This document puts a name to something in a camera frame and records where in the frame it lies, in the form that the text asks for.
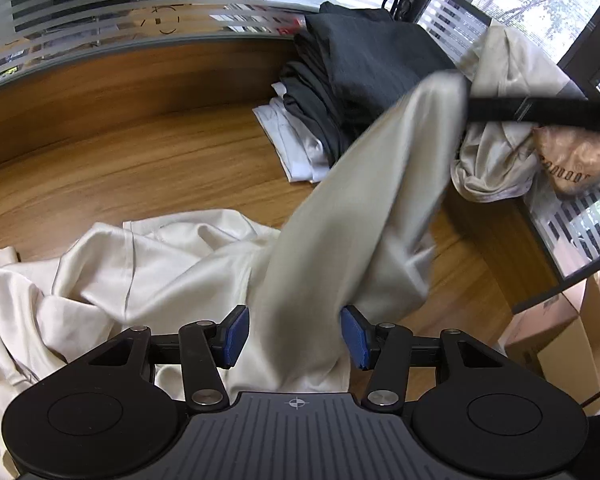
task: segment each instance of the cream satin garment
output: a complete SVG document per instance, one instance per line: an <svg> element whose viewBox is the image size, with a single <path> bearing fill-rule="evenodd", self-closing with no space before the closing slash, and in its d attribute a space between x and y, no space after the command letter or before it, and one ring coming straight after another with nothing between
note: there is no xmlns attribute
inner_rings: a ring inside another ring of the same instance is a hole
<svg viewBox="0 0 600 480"><path fill-rule="evenodd" d="M231 210L97 223L61 257L17 263L0 251L0 420L24 388L133 324L176 333L250 308L232 370L241 390L341 392L349 357L341 307L397 321L425 300L427 227L448 183L464 81L439 73L384 113L281 232ZM182 398L178 367L156 384ZM16 471L0 434L0 479Z"/></svg>
<svg viewBox="0 0 600 480"><path fill-rule="evenodd" d="M474 97L553 97L570 81L515 28L495 23L459 63ZM465 199L494 202L525 194L540 168L529 123L470 124L451 165Z"/></svg>

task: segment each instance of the dark gray fabric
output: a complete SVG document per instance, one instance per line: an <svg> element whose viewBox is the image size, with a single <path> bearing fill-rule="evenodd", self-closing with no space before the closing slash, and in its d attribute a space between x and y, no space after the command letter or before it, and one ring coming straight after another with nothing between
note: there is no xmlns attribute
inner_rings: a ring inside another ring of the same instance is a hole
<svg viewBox="0 0 600 480"><path fill-rule="evenodd" d="M295 37L302 63L288 63L280 81L285 108L322 142L331 165L427 75L454 68L423 28L384 9L327 2L306 25Z"/></svg>

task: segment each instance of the metal screw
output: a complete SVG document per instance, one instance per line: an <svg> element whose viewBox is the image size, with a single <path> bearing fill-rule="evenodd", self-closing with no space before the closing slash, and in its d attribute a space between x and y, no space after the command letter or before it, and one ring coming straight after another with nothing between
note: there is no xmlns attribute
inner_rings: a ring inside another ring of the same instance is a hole
<svg viewBox="0 0 600 480"><path fill-rule="evenodd" d="M212 406L222 400L222 394L218 390L198 390L191 396L191 400L201 406Z"/></svg>
<svg viewBox="0 0 600 480"><path fill-rule="evenodd" d="M377 406L391 406L398 402L398 394L389 390L376 390L368 394L366 398Z"/></svg>

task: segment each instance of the wooden desk surface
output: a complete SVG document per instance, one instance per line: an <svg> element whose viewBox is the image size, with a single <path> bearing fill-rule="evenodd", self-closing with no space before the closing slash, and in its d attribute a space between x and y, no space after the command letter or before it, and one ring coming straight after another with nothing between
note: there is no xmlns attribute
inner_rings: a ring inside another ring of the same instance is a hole
<svg viewBox="0 0 600 480"><path fill-rule="evenodd" d="M202 208L235 208L279 228L311 191L286 181L251 105L165 115L0 166L0 248L16 247L23 260L49 258L96 221ZM491 271L444 208L432 232L430 296L404 324L417 335L454 327L493 342L510 313ZM362 393L367 378L356 371L352 391ZM409 397L433 384L432 370L412 370Z"/></svg>

